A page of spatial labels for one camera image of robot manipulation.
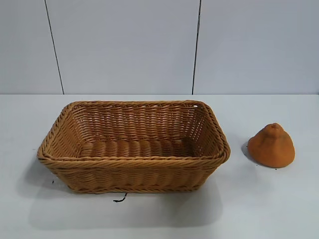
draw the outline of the orange toy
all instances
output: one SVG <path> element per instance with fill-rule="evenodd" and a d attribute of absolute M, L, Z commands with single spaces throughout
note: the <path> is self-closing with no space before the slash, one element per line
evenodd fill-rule
<path fill-rule="evenodd" d="M 293 141 L 278 123 L 265 126 L 248 141 L 247 147 L 254 160 L 272 168 L 286 167 L 295 158 Z"/>

